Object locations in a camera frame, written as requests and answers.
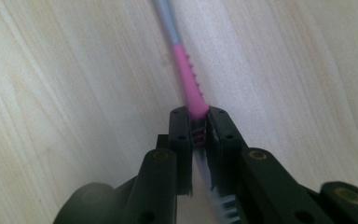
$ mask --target wood grain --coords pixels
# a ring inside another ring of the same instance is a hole
[[[181,0],[205,98],[301,184],[358,186],[358,1]],[[151,1],[0,0],[0,223],[137,174],[183,104]],[[200,177],[178,223],[215,223]]]

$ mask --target pink toothbrush handle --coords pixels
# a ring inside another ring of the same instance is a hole
[[[209,107],[202,98],[203,93],[199,89],[200,84],[196,81],[195,74],[191,68],[192,65],[188,61],[188,55],[182,44],[176,43],[173,45],[173,54],[185,89],[187,110],[190,118],[191,120],[204,119]]]

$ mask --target gray toothbrush handle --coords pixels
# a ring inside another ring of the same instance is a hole
[[[161,24],[169,38],[171,46],[181,43],[182,41],[176,26],[176,20],[172,14],[171,1],[153,0],[153,3],[155,4],[159,19],[161,20]]]

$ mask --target metal screw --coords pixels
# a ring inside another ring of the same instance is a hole
[[[249,152],[249,156],[258,161],[262,161],[267,158],[267,155],[261,151],[251,151]]]
[[[340,199],[344,200],[345,202],[358,205],[358,193],[355,191],[345,188],[336,188],[334,192]]]
[[[153,158],[156,161],[165,161],[170,157],[170,154],[166,151],[157,151],[153,154]]]

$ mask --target toothbrush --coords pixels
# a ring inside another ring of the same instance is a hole
[[[192,140],[195,148],[195,159],[200,168],[201,176],[205,185],[211,186],[209,168],[205,157],[205,127],[206,116],[209,106],[202,98],[200,84],[195,78],[192,70],[192,64],[188,61],[185,47],[182,44],[181,37],[172,14],[170,0],[153,0],[158,12],[163,29],[170,42],[173,57],[179,68],[179,74],[182,80],[182,86],[185,90],[186,108],[191,120]],[[240,217],[235,207],[235,195],[220,197],[217,192],[210,193],[211,201],[217,211],[218,218],[222,223],[233,224],[240,223]]]
[[[205,142],[205,118],[209,106],[202,98],[203,93],[199,89],[200,84],[197,82],[196,74],[192,70],[193,65],[188,60],[189,56],[183,46],[174,16],[172,15],[171,2],[168,0],[154,0],[154,4],[179,69],[185,92],[186,108],[191,120],[194,147],[203,147]]]

